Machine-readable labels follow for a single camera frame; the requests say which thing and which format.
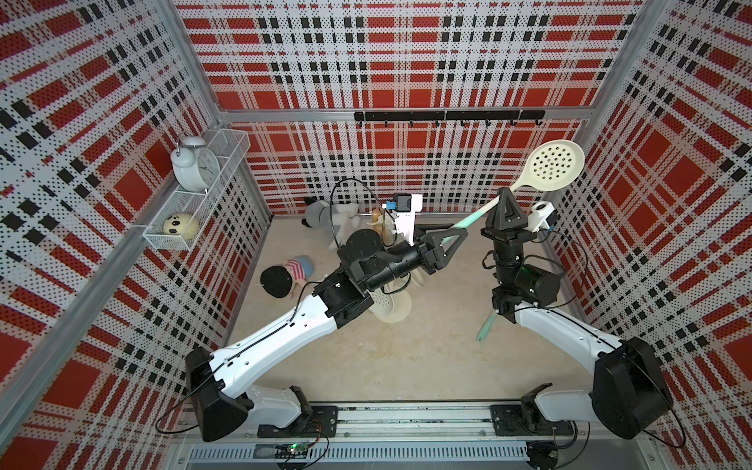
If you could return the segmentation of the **cream skimmer green handle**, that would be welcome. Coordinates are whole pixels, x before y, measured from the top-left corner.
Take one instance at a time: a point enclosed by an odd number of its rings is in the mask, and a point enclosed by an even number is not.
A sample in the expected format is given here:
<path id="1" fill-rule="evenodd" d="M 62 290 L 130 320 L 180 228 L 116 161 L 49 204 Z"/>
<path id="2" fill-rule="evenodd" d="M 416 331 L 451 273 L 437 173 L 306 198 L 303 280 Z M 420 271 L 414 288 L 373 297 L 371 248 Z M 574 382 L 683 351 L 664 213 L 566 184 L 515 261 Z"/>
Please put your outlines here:
<path id="1" fill-rule="evenodd" d="M 513 195 L 517 189 L 527 186 L 537 191 L 551 193 L 573 183 L 585 166 L 585 153 L 580 145 L 571 140 L 548 141 L 531 152 L 517 180 L 509 187 Z M 468 228 L 482 215 L 489 215 L 499 196 L 491 202 L 464 217 L 452 228 Z"/>
<path id="2" fill-rule="evenodd" d="M 478 343 L 483 343 L 486 340 L 486 338 L 488 337 L 489 333 L 491 332 L 494 326 L 496 319 L 497 319 L 497 312 L 492 311 L 477 335 L 476 341 Z"/>

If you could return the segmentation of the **cream utensil rack stand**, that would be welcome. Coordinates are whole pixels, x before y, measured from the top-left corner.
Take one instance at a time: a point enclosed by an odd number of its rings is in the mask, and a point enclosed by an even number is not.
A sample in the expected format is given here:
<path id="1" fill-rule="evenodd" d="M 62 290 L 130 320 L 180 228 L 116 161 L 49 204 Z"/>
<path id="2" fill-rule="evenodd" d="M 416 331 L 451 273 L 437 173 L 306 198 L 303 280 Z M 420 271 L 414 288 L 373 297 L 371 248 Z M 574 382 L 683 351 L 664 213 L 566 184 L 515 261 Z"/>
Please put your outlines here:
<path id="1" fill-rule="evenodd" d="M 368 225 L 380 235 L 384 246 L 389 247 L 398 239 L 390 232 L 391 219 L 385 217 L 384 213 L 384 222 L 380 225 Z M 385 287 L 371 293 L 374 304 L 370 311 L 376 318 L 385 323 L 398 323 L 409 316 L 412 299 L 407 292 L 407 286 L 410 280 L 411 277 L 408 275 L 405 279 L 391 281 Z"/>

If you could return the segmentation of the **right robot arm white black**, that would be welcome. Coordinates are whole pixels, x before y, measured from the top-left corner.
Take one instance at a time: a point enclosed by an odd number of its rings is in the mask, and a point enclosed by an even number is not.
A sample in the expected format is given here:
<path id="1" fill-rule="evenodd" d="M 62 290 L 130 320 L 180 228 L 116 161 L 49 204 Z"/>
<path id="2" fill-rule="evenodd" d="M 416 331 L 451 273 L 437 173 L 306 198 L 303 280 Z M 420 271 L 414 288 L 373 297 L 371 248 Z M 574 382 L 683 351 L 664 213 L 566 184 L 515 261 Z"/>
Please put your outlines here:
<path id="1" fill-rule="evenodd" d="M 542 384 L 530 391 L 522 399 L 524 422 L 534 428 L 542 421 L 586 421 L 622 439 L 638 436 L 674 405 L 652 346 L 606 334 L 554 309 L 562 276 L 526 264 L 524 245 L 536 235 L 512 191 L 503 188 L 497 195 L 481 231 L 493 241 L 495 313 L 539 334 L 591 374 L 587 390 Z"/>

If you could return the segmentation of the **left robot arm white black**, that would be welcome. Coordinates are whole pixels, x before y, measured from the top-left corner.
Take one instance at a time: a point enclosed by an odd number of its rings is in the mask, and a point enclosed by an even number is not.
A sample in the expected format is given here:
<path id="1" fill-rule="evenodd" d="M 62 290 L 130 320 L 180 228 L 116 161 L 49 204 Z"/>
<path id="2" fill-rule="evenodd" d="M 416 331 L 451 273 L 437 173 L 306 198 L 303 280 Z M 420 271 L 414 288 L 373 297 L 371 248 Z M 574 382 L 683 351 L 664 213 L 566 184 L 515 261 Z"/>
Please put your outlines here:
<path id="1" fill-rule="evenodd" d="M 253 335 L 186 356 L 186 382 L 201 437 L 215 442 L 249 425 L 292 435 L 313 430 L 313 408 L 302 389 L 259 387 L 256 381 L 305 345 L 343 328 L 373 305 L 372 293 L 416 269 L 445 268 L 467 237 L 464 228 L 431 228 L 413 242 L 387 248 L 373 230 L 360 229 L 338 249 L 340 266 L 295 309 Z"/>

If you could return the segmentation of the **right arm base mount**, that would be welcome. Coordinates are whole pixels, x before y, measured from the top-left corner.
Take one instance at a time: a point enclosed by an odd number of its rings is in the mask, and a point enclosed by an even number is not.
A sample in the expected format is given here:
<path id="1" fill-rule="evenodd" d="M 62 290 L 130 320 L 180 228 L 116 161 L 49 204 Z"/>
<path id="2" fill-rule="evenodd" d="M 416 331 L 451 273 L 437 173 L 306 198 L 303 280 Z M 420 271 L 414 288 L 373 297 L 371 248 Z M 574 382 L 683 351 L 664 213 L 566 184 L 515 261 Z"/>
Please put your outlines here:
<path id="1" fill-rule="evenodd" d="M 490 407 L 491 421 L 497 437 L 573 437 L 576 432 L 570 421 L 550 422 L 542 417 L 528 420 L 519 403 L 503 403 Z"/>

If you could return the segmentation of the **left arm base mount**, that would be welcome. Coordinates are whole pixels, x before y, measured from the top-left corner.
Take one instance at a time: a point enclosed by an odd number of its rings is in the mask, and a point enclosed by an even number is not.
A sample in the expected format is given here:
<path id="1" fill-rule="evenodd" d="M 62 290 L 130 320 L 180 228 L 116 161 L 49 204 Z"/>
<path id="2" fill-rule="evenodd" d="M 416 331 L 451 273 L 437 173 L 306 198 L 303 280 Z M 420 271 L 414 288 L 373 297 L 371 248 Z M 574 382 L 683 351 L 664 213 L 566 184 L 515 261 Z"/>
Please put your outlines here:
<path id="1" fill-rule="evenodd" d="M 257 436 L 261 439 L 317 438 L 319 435 L 334 438 L 338 427 L 338 415 L 339 407 L 336 405 L 314 405 L 310 412 L 305 411 L 286 428 L 260 425 Z"/>

